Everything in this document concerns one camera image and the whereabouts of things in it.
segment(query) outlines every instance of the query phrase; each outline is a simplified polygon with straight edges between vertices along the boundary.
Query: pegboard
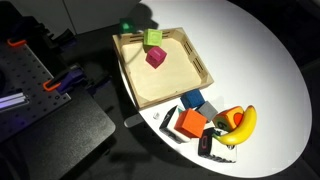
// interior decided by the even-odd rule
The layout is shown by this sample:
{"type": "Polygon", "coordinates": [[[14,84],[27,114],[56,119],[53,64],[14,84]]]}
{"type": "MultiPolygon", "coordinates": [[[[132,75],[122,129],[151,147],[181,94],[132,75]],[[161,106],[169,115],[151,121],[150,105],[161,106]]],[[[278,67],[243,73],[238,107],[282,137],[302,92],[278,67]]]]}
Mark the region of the pegboard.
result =
{"type": "Polygon", "coordinates": [[[10,47],[0,43],[0,70],[6,85],[0,95],[14,94],[17,89],[27,95],[29,104],[0,112],[0,142],[30,126],[71,100],[68,94],[47,92],[42,84],[53,78],[28,45],[10,47]]]}

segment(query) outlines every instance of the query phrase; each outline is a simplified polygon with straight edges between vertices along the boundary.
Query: magenta cube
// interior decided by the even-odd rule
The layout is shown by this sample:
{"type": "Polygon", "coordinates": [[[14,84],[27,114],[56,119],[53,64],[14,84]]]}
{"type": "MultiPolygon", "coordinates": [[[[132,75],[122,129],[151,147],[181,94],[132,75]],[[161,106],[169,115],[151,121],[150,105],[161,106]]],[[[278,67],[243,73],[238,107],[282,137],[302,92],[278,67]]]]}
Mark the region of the magenta cube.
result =
{"type": "Polygon", "coordinates": [[[155,69],[163,63],[164,59],[166,58],[167,53],[162,50],[160,47],[155,46],[151,48],[147,53],[146,61],[155,69]]]}

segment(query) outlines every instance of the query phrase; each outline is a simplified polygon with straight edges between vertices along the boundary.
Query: banana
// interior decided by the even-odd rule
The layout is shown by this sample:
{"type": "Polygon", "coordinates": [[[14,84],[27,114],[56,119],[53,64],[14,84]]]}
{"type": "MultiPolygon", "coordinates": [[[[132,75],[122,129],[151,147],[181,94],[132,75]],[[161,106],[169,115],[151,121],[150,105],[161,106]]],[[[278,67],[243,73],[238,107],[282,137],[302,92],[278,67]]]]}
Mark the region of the banana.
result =
{"type": "Polygon", "coordinates": [[[232,132],[219,135],[213,133],[212,136],[220,143],[225,145],[237,145],[247,140],[252,134],[257,122],[257,112],[253,106],[248,106],[243,114],[243,118],[239,126],[232,132]]]}

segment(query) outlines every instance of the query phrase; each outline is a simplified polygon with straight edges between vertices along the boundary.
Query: small box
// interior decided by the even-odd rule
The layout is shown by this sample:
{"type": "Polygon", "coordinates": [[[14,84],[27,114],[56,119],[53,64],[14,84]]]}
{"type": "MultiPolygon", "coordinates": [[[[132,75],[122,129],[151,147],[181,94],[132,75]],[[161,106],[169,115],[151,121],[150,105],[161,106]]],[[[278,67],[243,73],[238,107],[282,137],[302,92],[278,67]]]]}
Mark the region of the small box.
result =
{"type": "Polygon", "coordinates": [[[222,111],[213,118],[213,124],[219,129],[231,132],[240,124],[243,112],[241,106],[222,111]]]}
{"type": "Polygon", "coordinates": [[[211,122],[218,114],[218,111],[208,101],[200,106],[197,111],[207,118],[207,123],[211,122]]]}
{"type": "Polygon", "coordinates": [[[180,100],[182,101],[185,109],[195,108],[205,103],[199,89],[194,89],[192,91],[184,93],[181,96],[180,100]]]}
{"type": "Polygon", "coordinates": [[[161,46],[162,31],[155,29],[147,29],[144,31],[144,45],[148,46],[161,46]]]}
{"type": "Polygon", "coordinates": [[[234,163],[237,161],[237,146],[221,144],[212,137],[213,133],[226,134],[226,131],[217,128],[205,129],[199,139],[198,155],[218,162],[234,163]]]}
{"type": "Polygon", "coordinates": [[[167,53],[160,47],[155,46],[148,51],[146,61],[155,69],[163,63],[167,53]]]}
{"type": "Polygon", "coordinates": [[[206,117],[189,108],[180,114],[174,129],[189,138],[200,138],[206,122],[206,117]]]}
{"type": "Polygon", "coordinates": [[[136,32],[135,24],[131,18],[120,18],[120,34],[136,32]]]}
{"type": "Polygon", "coordinates": [[[166,134],[179,144],[189,142],[191,140],[189,137],[181,134],[179,131],[174,129],[178,117],[180,113],[182,113],[183,111],[184,108],[180,106],[175,106],[172,109],[170,109],[159,128],[162,133],[166,134]]]}

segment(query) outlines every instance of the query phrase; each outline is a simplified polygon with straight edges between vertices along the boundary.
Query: white table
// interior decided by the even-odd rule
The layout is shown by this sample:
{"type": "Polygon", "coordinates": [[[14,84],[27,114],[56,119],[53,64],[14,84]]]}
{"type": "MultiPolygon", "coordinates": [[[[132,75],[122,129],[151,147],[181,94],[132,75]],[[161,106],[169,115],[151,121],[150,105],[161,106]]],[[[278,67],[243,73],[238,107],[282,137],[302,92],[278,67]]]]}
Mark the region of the white table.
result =
{"type": "Polygon", "coordinates": [[[236,163],[199,157],[198,139],[177,144],[159,131],[167,111],[182,106],[179,98],[140,111],[157,135],[194,163],[229,176],[264,177],[294,163],[309,139],[311,104],[304,79],[281,42],[257,19],[224,0],[142,3],[152,10],[158,29],[186,31],[215,80],[201,90],[206,100],[219,112],[254,105],[258,114],[252,136],[238,145],[236,163]]]}

